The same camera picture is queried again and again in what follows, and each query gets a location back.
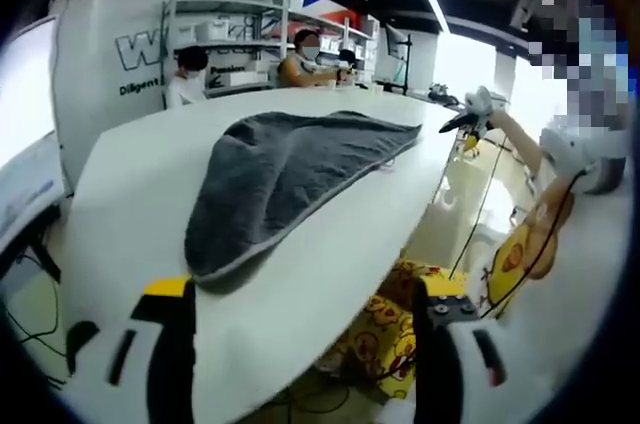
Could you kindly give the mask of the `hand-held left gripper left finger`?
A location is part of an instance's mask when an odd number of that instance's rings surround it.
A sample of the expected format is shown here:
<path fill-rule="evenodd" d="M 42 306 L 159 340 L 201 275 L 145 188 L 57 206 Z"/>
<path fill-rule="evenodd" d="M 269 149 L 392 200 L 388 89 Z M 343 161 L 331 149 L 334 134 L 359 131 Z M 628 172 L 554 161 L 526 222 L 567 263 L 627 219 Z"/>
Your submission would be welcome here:
<path fill-rule="evenodd" d="M 194 421 L 196 310 L 190 278 L 151 282 L 125 318 L 93 330 L 93 422 Z"/>

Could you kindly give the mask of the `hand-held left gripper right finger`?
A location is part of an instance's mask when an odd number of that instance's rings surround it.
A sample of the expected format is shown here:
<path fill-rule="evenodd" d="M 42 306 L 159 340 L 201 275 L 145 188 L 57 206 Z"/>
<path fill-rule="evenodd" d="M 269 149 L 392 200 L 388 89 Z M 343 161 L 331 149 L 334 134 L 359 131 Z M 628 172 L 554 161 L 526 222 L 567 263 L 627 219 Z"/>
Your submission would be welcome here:
<path fill-rule="evenodd" d="M 523 341 L 482 319 L 460 281 L 422 277 L 413 295 L 416 423 L 527 423 L 533 377 Z"/>

